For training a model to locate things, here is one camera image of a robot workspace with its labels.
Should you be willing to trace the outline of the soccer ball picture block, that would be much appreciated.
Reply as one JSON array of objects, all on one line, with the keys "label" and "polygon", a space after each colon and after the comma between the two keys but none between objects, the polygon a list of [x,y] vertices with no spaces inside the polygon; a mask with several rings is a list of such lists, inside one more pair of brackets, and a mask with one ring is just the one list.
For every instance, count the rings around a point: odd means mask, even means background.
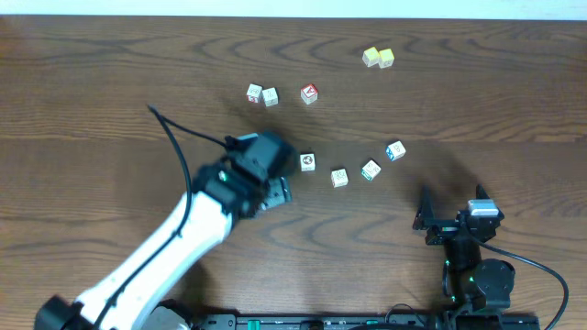
[{"label": "soccer ball picture block", "polygon": [[316,169],[316,158],[314,153],[300,155],[301,171],[314,171]]}]

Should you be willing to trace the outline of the green edged white block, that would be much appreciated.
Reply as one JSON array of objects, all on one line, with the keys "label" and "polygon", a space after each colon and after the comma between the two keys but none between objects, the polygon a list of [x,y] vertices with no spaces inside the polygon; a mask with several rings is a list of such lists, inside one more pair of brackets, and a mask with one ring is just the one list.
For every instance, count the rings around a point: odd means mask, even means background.
[{"label": "green edged white block", "polygon": [[361,175],[368,181],[372,181],[380,172],[382,168],[373,159],[370,159],[362,168]]}]

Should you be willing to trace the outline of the blue edged white block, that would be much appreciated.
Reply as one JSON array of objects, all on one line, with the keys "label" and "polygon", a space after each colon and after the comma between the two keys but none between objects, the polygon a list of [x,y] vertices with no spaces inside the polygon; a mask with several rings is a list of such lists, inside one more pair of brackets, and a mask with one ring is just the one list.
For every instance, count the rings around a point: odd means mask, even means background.
[{"label": "blue edged white block", "polygon": [[401,141],[395,141],[386,147],[385,152],[390,161],[396,161],[405,155],[406,149]]}]

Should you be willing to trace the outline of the white block brown pattern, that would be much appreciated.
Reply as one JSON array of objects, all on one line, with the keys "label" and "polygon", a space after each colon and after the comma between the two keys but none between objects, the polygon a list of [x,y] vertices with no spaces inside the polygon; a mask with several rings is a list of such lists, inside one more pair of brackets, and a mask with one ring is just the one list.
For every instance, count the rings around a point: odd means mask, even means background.
[{"label": "white block brown pattern", "polygon": [[344,168],[331,171],[331,182],[334,188],[346,186],[349,183],[347,171]]}]

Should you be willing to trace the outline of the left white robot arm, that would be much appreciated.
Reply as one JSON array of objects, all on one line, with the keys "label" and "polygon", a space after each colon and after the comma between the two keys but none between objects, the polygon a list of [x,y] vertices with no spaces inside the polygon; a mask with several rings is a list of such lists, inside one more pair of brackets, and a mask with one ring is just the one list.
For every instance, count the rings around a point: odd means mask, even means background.
[{"label": "left white robot arm", "polygon": [[271,132],[228,137],[226,156],[189,177],[161,226],[117,269],[74,302],[59,296],[36,314],[37,329],[140,329],[193,264],[242,219],[291,199],[295,148]]}]

